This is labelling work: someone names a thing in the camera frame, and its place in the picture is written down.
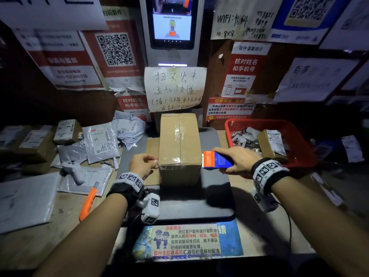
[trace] red and white sign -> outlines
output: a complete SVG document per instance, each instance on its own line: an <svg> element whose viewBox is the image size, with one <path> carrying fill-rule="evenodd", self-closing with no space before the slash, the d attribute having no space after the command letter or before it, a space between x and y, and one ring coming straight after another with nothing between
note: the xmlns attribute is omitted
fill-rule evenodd
<svg viewBox="0 0 369 277"><path fill-rule="evenodd" d="M105 89L77 31L14 30L57 89Z"/></svg>
<svg viewBox="0 0 369 277"><path fill-rule="evenodd" d="M255 109L255 104L244 104L241 98L209 98L206 121L228 118L246 118Z"/></svg>
<svg viewBox="0 0 369 277"><path fill-rule="evenodd" d="M109 30L83 31L101 73L114 91L125 88L144 91L145 63L136 25L139 9L102 7Z"/></svg>
<svg viewBox="0 0 369 277"><path fill-rule="evenodd" d="M124 112L130 113L141 120L151 122L146 93L127 88L115 93L115 96Z"/></svg>
<svg viewBox="0 0 369 277"><path fill-rule="evenodd" d="M271 45L260 42L234 42L222 97L246 97Z"/></svg>

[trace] orange utility knife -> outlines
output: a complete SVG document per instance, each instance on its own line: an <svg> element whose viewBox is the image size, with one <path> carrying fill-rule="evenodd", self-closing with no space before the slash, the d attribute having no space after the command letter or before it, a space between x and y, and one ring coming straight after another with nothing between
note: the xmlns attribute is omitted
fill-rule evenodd
<svg viewBox="0 0 369 277"><path fill-rule="evenodd" d="M87 196L85 202L83 203L81 212L79 213L79 221L83 221L84 219L86 219L86 217L88 216L88 214L90 213L90 209L91 209L91 205L92 202L95 198L95 195L97 193L97 188L99 187L99 182L96 182L93 187L90 190L89 195Z"/></svg>

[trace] speaker grille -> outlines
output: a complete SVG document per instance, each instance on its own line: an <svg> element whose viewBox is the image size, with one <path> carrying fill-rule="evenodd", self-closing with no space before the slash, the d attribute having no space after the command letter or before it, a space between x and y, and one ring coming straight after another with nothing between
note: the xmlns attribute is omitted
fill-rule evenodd
<svg viewBox="0 0 369 277"><path fill-rule="evenodd" d="M155 51L155 57L162 58L190 58L189 51Z"/></svg>

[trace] person's left arm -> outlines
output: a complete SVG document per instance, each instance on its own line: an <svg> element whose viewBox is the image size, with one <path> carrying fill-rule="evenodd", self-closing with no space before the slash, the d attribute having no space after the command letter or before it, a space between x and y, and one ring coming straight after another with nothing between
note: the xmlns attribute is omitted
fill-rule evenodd
<svg viewBox="0 0 369 277"><path fill-rule="evenodd" d="M130 172L146 179L158 160L150 154L134 155ZM109 261L128 202L122 194L110 194L40 265L34 276L100 276Z"/></svg>

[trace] gray platform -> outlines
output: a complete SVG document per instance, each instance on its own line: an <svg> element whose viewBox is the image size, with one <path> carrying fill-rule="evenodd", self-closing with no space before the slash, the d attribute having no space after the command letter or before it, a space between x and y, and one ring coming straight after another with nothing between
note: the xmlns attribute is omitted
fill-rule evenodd
<svg viewBox="0 0 369 277"><path fill-rule="evenodd" d="M199 128L201 150L210 151L220 147L217 131L213 128ZM148 136L145 134L129 151L124 150L117 177L128 172L128 164L134 154L146 151ZM146 186L160 195L160 218L156 224L209 223L230 221L235 217L234 200L227 175L219 170L201 169L200 180L196 187L166 188ZM129 217L138 214L132 208Z"/></svg>

